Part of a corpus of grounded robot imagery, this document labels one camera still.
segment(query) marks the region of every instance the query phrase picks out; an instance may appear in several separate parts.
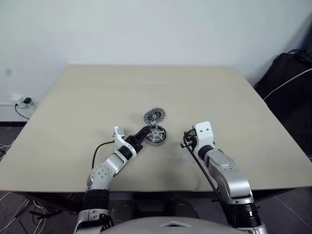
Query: beige tabletop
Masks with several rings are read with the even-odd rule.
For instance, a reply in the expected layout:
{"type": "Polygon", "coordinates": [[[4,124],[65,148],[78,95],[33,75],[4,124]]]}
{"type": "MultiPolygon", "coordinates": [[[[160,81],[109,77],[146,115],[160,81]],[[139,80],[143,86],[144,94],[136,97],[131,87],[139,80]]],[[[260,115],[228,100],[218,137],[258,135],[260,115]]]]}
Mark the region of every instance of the beige tabletop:
{"type": "MultiPolygon", "coordinates": [[[[112,191],[211,191],[180,147],[183,132],[203,121],[252,189],[312,185],[311,162],[234,69],[70,65],[0,162],[0,190],[83,192],[95,148],[115,125],[135,134],[154,107],[166,111],[167,140],[144,143],[112,191]]],[[[114,148],[101,148],[96,163],[114,148]]]]}

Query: wall baseboard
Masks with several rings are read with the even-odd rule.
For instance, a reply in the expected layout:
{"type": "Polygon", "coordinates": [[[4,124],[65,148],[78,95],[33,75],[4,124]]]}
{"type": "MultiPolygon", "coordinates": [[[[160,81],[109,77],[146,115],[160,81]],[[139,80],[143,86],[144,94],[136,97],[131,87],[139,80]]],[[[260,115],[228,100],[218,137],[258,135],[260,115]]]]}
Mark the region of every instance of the wall baseboard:
{"type": "Polygon", "coordinates": [[[26,121],[4,121],[0,122],[0,127],[24,127],[26,123],[26,121]]]}

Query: white wall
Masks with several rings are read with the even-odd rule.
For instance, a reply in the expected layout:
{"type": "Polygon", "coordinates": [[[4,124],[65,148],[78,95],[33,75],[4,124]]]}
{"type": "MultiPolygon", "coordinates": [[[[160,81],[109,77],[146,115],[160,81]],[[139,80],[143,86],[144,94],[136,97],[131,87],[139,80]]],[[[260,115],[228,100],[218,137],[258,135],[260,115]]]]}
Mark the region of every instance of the white wall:
{"type": "Polygon", "coordinates": [[[311,0],[0,0],[0,103],[40,101],[68,63],[224,65],[254,84],[301,45],[311,11],[311,0]]]}

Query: gray floor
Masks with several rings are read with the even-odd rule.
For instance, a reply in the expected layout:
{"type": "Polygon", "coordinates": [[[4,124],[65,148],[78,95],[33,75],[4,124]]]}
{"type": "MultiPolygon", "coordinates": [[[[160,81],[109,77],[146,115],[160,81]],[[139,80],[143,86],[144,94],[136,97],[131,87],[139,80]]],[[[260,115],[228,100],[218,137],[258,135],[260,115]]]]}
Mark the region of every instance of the gray floor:
{"type": "MultiPolygon", "coordinates": [[[[19,134],[22,128],[0,127],[0,144],[10,144],[19,134]]],[[[310,228],[312,228],[312,189],[298,188],[277,196],[283,203],[289,206],[310,228]]],[[[10,194],[0,202],[0,230],[9,222],[16,209],[25,200],[17,194],[10,194]]],[[[220,205],[211,199],[188,199],[195,207],[200,218],[226,224],[226,219],[220,205]]],[[[261,220],[266,224],[269,233],[272,234],[310,234],[311,231],[276,198],[271,197],[257,203],[261,220]]],[[[25,234],[19,221],[22,222],[27,233],[33,233],[36,226],[32,222],[32,216],[28,211],[33,210],[30,206],[21,217],[9,226],[7,234],[25,234]]],[[[76,223],[76,215],[63,212],[62,214],[46,220],[42,234],[70,234],[73,233],[76,223]]]]}

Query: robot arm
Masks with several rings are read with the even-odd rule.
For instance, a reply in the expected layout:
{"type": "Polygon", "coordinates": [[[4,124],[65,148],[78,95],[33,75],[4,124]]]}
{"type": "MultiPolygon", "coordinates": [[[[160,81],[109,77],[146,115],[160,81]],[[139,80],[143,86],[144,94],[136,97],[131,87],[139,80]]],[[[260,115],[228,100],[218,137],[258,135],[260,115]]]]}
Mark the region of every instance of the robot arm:
{"type": "Polygon", "coordinates": [[[181,146],[191,147],[195,157],[204,161],[208,174],[216,181],[229,225],[253,234],[267,234],[246,176],[236,168],[232,158],[215,149],[210,123],[196,124],[184,133],[184,139],[181,146]]]}
{"type": "Polygon", "coordinates": [[[91,170],[87,179],[88,187],[82,211],[78,214],[75,234],[86,229],[99,233],[111,226],[112,221],[108,210],[109,184],[113,177],[125,168],[128,161],[137,156],[143,148],[141,143],[150,131],[151,126],[145,126],[136,135],[124,140],[123,130],[118,126],[114,127],[114,141],[119,148],[91,170]]]}

